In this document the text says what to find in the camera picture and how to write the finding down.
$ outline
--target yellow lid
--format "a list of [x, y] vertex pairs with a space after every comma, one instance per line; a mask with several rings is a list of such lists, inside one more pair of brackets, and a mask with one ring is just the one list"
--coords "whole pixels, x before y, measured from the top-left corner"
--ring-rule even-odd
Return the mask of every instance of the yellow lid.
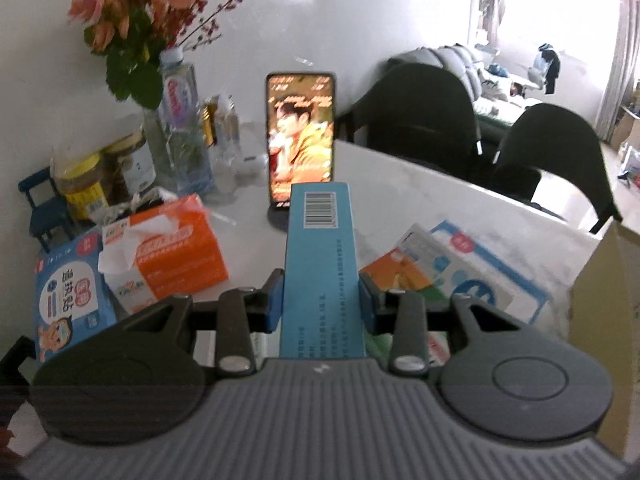
[[142, 129], [138, 130], [120, 140], [116, 140], [113, 144], [110, 144], [104, 149], [105, 153], [114, 155], [115, 153], [128, 150], [131, 146], [135, 146], [142, 139]]
[[89, 171], [91, 171], [98, 165], [98, 162], [100, 162], [100, 153], [89, 155], [89, 157], [87, 157], [82, 162], [79, 162], [75, 166], [69, 166], [68, 168], [65, 168], [62, 178], [65, 180], [78, 178], [85, 173], [89, 173]]

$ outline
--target yellow label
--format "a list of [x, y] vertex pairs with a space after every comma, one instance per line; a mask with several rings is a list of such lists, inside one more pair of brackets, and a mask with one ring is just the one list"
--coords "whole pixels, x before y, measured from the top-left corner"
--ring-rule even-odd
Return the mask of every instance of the yellow label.
[[96, 182], [91, 187], [77, 193], [65, 194], [65, 198], [73, 208], [74, 216], [78, 220], [89, 220], [91, 213], [109, 205], [100, 182]]

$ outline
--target phone stand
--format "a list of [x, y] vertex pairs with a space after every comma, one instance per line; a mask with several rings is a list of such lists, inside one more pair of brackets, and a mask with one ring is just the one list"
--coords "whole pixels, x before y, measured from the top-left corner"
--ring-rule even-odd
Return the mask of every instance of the phone stand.
[[286, 232], [289, 229], [289, 209], [271, 204], [267, 210], [267, 220], [276, 229]]

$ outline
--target jar label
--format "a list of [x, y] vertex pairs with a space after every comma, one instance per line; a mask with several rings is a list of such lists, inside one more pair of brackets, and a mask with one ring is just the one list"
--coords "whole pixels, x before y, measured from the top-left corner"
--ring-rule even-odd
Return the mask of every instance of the jar label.
[[131, 196], [144, 191], [156, 179], [156, 168], [148, 142], [135, 152], [118, 157], [118, 164]]
[[196, 113], [197, 104], [186, 78], [172, 76], [164, 80], [164, 114], [165, 120], [174, 128], [186, 126], [192, 115]]
[[91, 213], [109, 206], [100, 182], [76, 193], [65, 193], [65, 198], [78, 220], [89, 220]]

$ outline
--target gray curtain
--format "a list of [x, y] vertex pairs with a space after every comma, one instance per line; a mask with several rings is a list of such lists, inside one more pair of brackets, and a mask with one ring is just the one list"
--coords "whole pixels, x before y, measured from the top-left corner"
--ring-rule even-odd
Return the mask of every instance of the gray curtain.
[[484, 30], [487, 31], [489, 45], [498, 46], [498, 27], [504, 16], [504, 0], [489, 0], [487, 14], [484, 20]]
[[620, 0], [618, 39], [609, 83], [600, 104], [595, 130], [610, 142], [623, 98], [632, 83], [640, 50], [640, 0]]

